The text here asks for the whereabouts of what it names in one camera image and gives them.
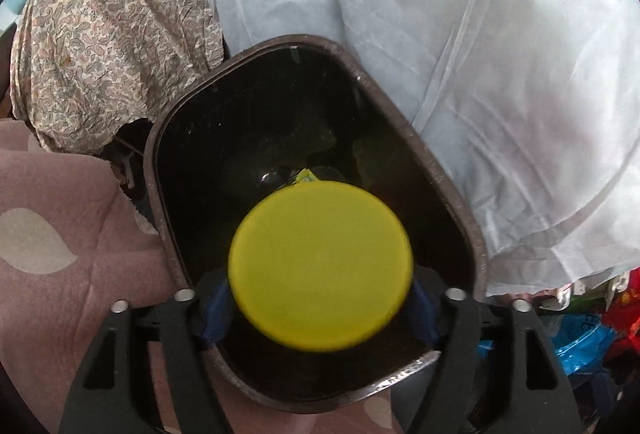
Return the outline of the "yellow cylindrical snack can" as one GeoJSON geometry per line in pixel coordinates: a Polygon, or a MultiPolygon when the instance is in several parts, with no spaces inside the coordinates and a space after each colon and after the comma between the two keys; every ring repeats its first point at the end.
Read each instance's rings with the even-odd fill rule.
{"type": "Polygon", "coordinates": [[[230,289],[268,339],[329,353],[366,342],[409,293],[405,228],[380,199],[337,181],[308,181],[259,202],[236,229],[230,289]]]}

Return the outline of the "dark brown trash bin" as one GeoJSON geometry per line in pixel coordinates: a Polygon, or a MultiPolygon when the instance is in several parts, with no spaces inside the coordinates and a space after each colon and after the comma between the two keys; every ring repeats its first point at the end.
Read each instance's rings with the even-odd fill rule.
{"type": "MultiPolygon", "coordinates": [[[[227,60],[154,124],[144,175],[176,284],[209,295],[241,220],[306,168],[369,191],[396,214],[424,292],[483,296],[487,251],[464,198],[360,64],[309,35],[273,38],[227,60]]],[[[267,339],[233,310],[205,358],[255,402],[320,414],[433,365],[436,353],[415,328],[400,313],[360,346],[311,354],[267,339]]]]}

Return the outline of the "pink polka dot tablecloth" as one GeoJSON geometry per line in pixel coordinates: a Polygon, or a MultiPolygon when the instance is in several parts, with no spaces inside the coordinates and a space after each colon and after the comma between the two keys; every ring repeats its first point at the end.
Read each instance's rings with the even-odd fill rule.
{"type": "Polygon", "coordinates": [[[111,306],[163,303],[176,286],[160,236],[96,157],[43,151],[1,123],[1,365],[54,433],[111,306]]]}

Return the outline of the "floral paisley cloth cover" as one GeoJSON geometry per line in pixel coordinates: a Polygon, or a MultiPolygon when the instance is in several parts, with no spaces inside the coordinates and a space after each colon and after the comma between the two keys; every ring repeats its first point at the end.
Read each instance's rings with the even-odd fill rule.
{"type": "Polygon", "coordinates": [[[27,0],[10,98],[43,149],[95,154],[224,59],[207,0],[27,0]]]}

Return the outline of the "white cloth cover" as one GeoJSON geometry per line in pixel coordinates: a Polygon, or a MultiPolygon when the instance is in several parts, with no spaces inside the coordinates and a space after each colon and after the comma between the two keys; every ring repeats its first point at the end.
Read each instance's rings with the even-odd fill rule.
{"type": "Polygon", "coordinates": [[[638,266],[638,0],[210,1],[232,53],[356,56],[472,209],[490,294],[638,266]]]}

